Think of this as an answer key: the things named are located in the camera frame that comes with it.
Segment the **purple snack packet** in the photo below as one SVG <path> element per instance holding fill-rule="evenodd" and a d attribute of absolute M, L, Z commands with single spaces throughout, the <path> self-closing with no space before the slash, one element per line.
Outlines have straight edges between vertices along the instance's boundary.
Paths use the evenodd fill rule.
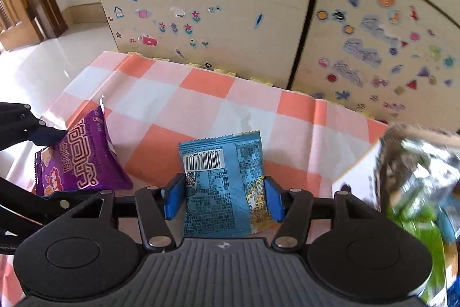
<path fill-rule="evenodd" d="M 34 158 L 35 192 L 130 190 L 133 182 L 118 161 L 108 133 L 104 99 L 77 121 L 53 146 L 37 151 Z"/>

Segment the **light blue packet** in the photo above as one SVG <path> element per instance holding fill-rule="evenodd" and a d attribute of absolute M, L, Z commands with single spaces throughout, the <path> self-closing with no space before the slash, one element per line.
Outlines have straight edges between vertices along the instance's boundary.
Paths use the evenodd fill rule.
<path fill-rule="evenodd" d="M 260 133 L 179 144 L 185 172 L 184 235 L 241 238 L 273 227 Z"/>

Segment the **green snack packet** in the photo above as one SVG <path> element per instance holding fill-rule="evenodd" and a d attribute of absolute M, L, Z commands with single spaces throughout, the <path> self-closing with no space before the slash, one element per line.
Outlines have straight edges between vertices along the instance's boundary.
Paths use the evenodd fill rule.
<path fill-rule="evenodd" d="M 391 209 L 388 209 L 386 216 L 418 238 L 430 251 L 433 260 L 433 270 L 421 294 L 421 299 L 428 306 L 447 306 L 448 290 L 446 285 L 444 244 L 440 230 L 435 224 L 437 215 L 434 208 L 432 206 L 424 207 L 414 218 L 404 218 L 402 212 L 396 214 Z"/>

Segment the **silver foil packet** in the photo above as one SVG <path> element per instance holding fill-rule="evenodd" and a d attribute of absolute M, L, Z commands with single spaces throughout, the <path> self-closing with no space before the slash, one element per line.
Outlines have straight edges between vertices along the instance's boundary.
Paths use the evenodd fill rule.
<path fill-rule="evenodd" d="M 380 208 L 389 218 L 434 220 L 459 183 L 459 147 L 415 136 L 384 140 L 376 177 Z"/>

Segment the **pink checkered tablecloth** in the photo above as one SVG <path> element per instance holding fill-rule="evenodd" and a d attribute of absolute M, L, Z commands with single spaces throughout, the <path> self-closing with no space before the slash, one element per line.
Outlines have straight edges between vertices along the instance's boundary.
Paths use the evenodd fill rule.
<path fill-rule="evenodd" d="M 61 129 L 99 103 L 118 159 L 136 188 L 181 171 L 179 144 L 255 130 L 264 172 L 285 188 L 328 197 L 385 125 L 304 94 L 189 65 L 104 52 L 38 117 Z"/>

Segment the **cardboard box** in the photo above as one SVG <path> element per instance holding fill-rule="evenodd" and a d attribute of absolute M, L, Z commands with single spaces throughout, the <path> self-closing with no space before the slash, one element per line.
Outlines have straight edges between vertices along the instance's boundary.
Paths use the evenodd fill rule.
<path fill-rule="evenodd" d="M 423 140 L 438 146 L 459 149 L 459 135 L 456 133 L 420 125 L 393 124 L 343 176 L 333 183 L 332 192 L 336 193 L 343 186 L 348 185 L 351 194 L 372 203 L 377 210 L 381 210 L 383 175 L 386 174 L 387 165 L 400 152 L 401 141 L 404 139 Z"/>

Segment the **cream cabinet with stickers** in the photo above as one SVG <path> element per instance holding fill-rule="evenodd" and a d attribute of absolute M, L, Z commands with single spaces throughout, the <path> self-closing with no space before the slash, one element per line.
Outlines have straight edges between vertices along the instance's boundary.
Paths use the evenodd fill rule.
<path fill-rule="evenodd" d="M 459 128 L 459 0 L 101 0 L 121 52 Z"/>

